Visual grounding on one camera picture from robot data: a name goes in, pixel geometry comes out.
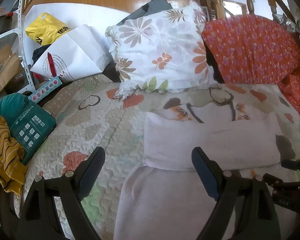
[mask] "white metal shelf frame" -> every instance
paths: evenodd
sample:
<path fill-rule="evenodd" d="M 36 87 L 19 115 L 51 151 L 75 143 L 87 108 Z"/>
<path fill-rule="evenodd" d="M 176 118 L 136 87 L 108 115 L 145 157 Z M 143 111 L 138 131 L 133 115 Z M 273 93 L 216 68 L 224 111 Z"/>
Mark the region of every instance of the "white metal shelf frame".
<path fill-rule="evenodd" d="M 28 80 L 28 85 L 26 85 L 24 88 L 22 88 L 21 90 L 19 90 L 19 93 L 24 93 L 25 91 L 30 91 L 30 92 L 35 92 L 35 88 L 34 88 L 34 84 L 30 75 L 30 71 L 28 68 L 28 64 L 26 61 L 26 55 L 25 55 L 25 51 L 23 49 L 23 29 L 22 29 L 22 0 L 19 0 L 19 5 L 18 5 L 18 9 L 15 11 L 18 19 L 17 19 L 17 28 L 9 30 L 3 34 L 0 35 L 0 39 L 10 35 L 12 33 L 16 33 L 18 35 L 18 39 L 19 39 L 19 47 L 20 47 L 20 51 L 21 51 L 21 58 L 22 58 L 22 66 L 25 70 L 26 73 L 26 78 Z"/>

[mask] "screw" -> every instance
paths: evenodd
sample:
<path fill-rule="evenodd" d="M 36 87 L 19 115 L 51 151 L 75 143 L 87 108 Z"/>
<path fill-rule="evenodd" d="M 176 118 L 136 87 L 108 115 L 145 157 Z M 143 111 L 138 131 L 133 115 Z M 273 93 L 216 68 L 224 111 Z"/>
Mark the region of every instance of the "screw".
<path fill-rule="evenodd" d="M 259 174 L 257 174 L 257 175 L 255 176 L 255 178 L 256 178 L 256 180 L 258 180 L 258 181 L 262 181 L 262 176 L 259 175 Z"/>
<path fill-rule="evenodd" d="M 42 180 L 42 177 L 40 175 L 35 176 L 34 180 L 36 182 L 39 182 L 40 180 Z"/>
<path fill-rule="evenodd" d="M 73 171 L 67 171 L 65 175 L 66 175 L 66 177 L 70 178 L 73 176 L 73 174 L 74 174 Z"/>
<path fill-rule="evenodd" d="M 224 171 L 223 175 L 226 177 L 231 177 L 232 173 L 231 173 L 231 171 Z"/>

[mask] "yellow plastic bag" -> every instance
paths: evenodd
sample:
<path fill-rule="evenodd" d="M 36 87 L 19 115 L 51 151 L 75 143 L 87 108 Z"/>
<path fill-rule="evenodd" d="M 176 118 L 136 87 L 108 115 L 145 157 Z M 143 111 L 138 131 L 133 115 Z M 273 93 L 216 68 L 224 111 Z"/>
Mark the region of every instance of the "yellow plastic bag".
<path fill-rule="evenodd" d="M 52 44 L 71 29 L 51 14 L 43 13 L 27 28 L 26 34 L 40 45 Z"/>

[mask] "red floral fabric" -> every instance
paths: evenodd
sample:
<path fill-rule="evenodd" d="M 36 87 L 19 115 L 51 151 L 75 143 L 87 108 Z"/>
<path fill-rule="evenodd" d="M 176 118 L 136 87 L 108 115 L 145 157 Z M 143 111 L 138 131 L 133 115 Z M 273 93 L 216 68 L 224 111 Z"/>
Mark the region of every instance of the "red floral fabric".
<path fill-rule="evenodd" d="M 300 115 L 300 47 L 281 26 L 240 15 L 207 22 L 202 38 L 225 83 L 278 84 Z"/>
<path fill-rule="evenodd" d="M 300 48 L 293 37 L 262 16 L 207 22 L 202 38 L 225 83 L 278 84 L 300 63 Z"/>

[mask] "blue gripper pad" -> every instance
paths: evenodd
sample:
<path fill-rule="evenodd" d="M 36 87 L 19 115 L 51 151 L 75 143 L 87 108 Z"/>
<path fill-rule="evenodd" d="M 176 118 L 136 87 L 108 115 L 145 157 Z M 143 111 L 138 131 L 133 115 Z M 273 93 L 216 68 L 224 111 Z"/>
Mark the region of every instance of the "blue gripper pad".
<path fill-rule="evenodd" d="M 200 147 L 196 147 L 192 150 L 191 159 L 208 195 L 218 201 L 221 195 L 218 192 L 218 181 L 207 165 L 209 158 Z"/>

